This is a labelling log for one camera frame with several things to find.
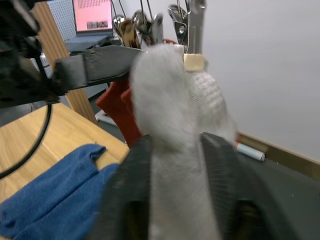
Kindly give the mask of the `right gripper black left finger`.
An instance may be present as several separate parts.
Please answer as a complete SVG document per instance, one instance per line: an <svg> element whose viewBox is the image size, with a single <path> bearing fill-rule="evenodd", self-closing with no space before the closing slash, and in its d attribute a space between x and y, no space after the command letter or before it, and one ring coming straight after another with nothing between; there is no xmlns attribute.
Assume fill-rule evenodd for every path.
<svg viewBox="0 0 320 240"><path fill-rule="evenodd" d="M140 137L104 188L91 240L147 240L153 144Z"/></svg>

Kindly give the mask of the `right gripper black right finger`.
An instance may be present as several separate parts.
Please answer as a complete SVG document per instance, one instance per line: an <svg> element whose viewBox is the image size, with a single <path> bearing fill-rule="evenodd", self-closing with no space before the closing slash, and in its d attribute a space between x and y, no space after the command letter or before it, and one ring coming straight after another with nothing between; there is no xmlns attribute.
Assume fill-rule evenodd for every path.
<svg viewBox="0 0 320 240"><path fill-rule="evenodd" d="M224 240L298 240L275 196L222 137L200 133L209 192Z"/></svg>

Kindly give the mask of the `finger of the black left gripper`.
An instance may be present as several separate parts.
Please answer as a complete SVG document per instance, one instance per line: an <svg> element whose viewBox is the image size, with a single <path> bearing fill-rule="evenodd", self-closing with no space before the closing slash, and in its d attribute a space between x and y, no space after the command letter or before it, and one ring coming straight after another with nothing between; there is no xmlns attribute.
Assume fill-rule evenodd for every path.
<svg viewBox="0 0 320 240"><path fill-rule="evenodd" d="M129 76L141 53L141 49L120 45L87 49L77 55L58 59L53 82L64 92L118 82Z"/></svg>

